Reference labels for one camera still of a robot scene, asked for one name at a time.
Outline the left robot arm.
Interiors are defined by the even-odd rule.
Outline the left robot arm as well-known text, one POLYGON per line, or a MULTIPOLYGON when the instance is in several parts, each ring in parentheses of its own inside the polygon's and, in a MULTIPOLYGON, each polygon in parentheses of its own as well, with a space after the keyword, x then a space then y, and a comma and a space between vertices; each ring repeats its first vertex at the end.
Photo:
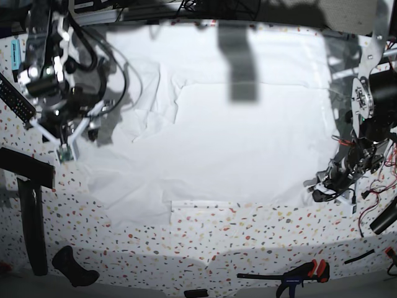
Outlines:
POLYGON ((346 115, 352 131, 345 141, 347 151, 317 173, 316 184, 310 187, 316 203, 339 201, 355 212, 353 185, 365 173, 374 173, 381 167, 388 142, 396 140, 391 131, 396 127, 396 71, 376 71, 386 57, 394 11, 394 1, 377 2, 372 36, 362 50, 358 73, 352 80, 350 110, 346 115))

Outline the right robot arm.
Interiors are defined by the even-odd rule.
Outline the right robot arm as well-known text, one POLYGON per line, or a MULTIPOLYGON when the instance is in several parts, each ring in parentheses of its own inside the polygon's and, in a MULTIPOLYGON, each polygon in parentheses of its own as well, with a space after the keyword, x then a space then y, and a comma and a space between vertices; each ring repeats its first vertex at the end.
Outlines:
POLYGON ((60 163, 76 161, 76 140, 95 141, 100 118, 114 103, 104 99, 107 78, 99 57, 69 13, 67 1, 34 1, 28 13, 25 60, 17 82, 28 127, 54 144, 60 163))

